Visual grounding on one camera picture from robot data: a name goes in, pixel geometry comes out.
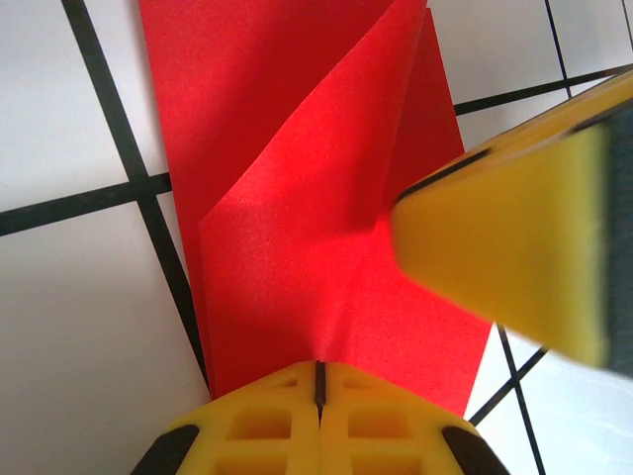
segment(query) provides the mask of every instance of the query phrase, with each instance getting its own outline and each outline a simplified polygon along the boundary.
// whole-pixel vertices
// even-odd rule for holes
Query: tiled floor
[[[80,0],[0,5],[3,474],[126,473],[207,400],[136,3],[85,2],[118,96]],[[633,62],[632,0],[429,4],[466,146]],[[493,328],[466,417],[514,475],[633,473],[633,383],[514,333]]]

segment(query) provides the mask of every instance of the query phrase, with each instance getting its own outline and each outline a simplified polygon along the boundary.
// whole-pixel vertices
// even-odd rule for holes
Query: yellow plastic
[[[290,366],[176,421],[195,425],[178,475],[462,475],[442,438],[461,418],[345,364],[326,365],[320,427],[315,363]]]
[[[607,136],[602,125],[571,130],[632,96],[633,73],[608,81],[402,198],[392,213],[401,268],[483,318],[602,366]]]

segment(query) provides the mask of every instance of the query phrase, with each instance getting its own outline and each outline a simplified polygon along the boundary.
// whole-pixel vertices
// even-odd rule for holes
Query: red paper
[[[141,0],[215,396],[345,361],[463,413],[489,326],[405,280],[396,196],[462,150],[420,0]]]

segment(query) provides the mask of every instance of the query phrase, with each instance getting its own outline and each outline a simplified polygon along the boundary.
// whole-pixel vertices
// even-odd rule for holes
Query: origami paper
[[[389,211],[462,151],[421,0],[140,0],[214,396],[301,360],[463,413],[489,325],[410,283]]]

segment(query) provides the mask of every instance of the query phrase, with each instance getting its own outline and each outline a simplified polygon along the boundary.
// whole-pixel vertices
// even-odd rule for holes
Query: white surface
[[[167,171],[136,0],[86,0],[150,175]]]
[[[457,118],[466,149],[479,145],[567,100],[563,90],[510,102]]]
[[[61,3],[0,2],[0,211],[123,181]]]
[[[583,92],[591,89],[593,86],[597,86],[600,82],[604,82],[607,79],[608,77],[605,77],[603,79],[597,79],[596,81],[585,82],[583,84],[579,84],[578,86],[572,86],[570,88],[572,90],[572,95],[578,96],[579,94],[582,94]]]
[[[486,343],[484,357],[477,371],[473,392],[466,406],[464,419],[471,418],[508,379],[510,379],[510,371],[503,357],[497,327],[493,326]]]
[[[550,0],[550,5],[568,77],[633,62],[622,0]]]
[[[486,439],[488,445],[511,475],[536,475],[538,473],[514,391],[503,398],[498,406],[477,426],[477,430]]]
[[[548,353],[522,387],[548,474],[633,473],[633,382]]]
[[[460,103],[563,78],[542,0],[429,0]]]
[[[125,474],[207,391],[136,204],[0,238],[0,473]]]

